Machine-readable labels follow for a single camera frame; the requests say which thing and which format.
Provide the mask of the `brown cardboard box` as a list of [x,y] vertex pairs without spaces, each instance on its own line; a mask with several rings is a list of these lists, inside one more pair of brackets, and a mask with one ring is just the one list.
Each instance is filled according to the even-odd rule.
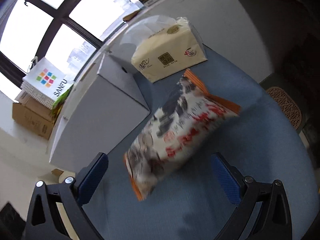
[[51,110],[21,91],[12,104],[12,118],[24,128],[49,139],[54,128],[55,118]]

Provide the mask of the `green yellow flat packets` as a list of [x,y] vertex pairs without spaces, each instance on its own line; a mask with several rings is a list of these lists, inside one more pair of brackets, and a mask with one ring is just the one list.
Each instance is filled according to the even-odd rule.
[[73,86],[71,86],[66,92],[61,94],[57,101],[53,104],[53,108],[50,111],[50,116],[52,117],[53,122],[57,121],[57,118],[61,112],[61,109],[63,107],[63,104],[65,103],[66,99],[68,98]]

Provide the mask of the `woven rattan stool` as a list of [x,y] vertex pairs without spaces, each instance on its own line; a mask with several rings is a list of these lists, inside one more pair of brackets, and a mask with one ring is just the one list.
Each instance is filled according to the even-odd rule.
[[273,86],[268,88],[267,93],[279,105],[291,125],[298,129],[302,123],[302,113],[294,100],[280,87]]

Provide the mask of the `white storage box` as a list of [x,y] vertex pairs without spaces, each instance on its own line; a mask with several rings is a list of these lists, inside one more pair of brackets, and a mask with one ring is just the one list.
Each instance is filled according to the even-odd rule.
[[57,168],[79,172],[98,153],[111,152],[152,111],[142,84],[174,75],[151,83],[131,64],[136,45],[148,36],[142,20],[112,37],[77,79],[49,141],[49,162]]

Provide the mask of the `orange white snack bag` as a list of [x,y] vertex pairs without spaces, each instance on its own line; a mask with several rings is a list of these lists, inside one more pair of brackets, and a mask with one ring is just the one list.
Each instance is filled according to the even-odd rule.
[[137,199],[183,166],[221,124],[240,113],[236,103],[212,95],[187,69],[124,154]]

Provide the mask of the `white SANFU shopping bag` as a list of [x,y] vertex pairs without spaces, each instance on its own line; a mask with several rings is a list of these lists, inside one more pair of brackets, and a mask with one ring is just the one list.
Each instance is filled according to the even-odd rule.
[[44,57],[23,78],[21,90],[52,110],[73,84],[73,79]]

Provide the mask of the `cream tissue pack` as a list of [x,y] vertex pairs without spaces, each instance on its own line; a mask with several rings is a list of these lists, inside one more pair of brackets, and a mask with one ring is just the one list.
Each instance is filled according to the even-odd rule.
[[149,32],[136,45],[131,64],[151,83],[207,61],[202,40],[187,18],[158,15],[140,24]]

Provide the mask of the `brown wrapped snack on sill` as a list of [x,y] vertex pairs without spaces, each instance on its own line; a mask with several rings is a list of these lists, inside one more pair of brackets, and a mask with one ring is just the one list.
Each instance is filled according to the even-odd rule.
[[132,20],[134,17],[136,17],[140,12],[141,12],[141,9],[136,10],[136,11],[134,11],[134,12],[132,12],[132,13],[124,16],[124,17],[123,17],[123,21],[124,21],[124,22],[129,22],[129,21],[131,21],[131,20]]

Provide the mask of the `black window frame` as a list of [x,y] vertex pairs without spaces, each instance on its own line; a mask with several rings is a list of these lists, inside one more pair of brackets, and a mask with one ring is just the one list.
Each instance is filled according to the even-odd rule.
[[[87,42],[93,45],[94,48],[99,49],[103,45],[102,40],[95,37],[92,33],[87,31],[80,24],[76,23],[75,20],[71,19],[69,16],[81,0],[63,0],[62,4],[57,9],[44,2],[43,0],[24,1],[35,5],[53,18],[48,29],[44,33],[40,45],[35,53],[35,56],[38,56],[40,59],[45,56],[46,52],[49,49],[49,46],[51,45],[62,24],[65,24],[67,27],[71,28],[72,31],[76,32],[78,35],[84,38]],[[1,73],[17,87],[20,87],[22,78],[26,76],[26,72],[16,66],[16,64],[8,59],[8,57],[6,57],[2,52]]]

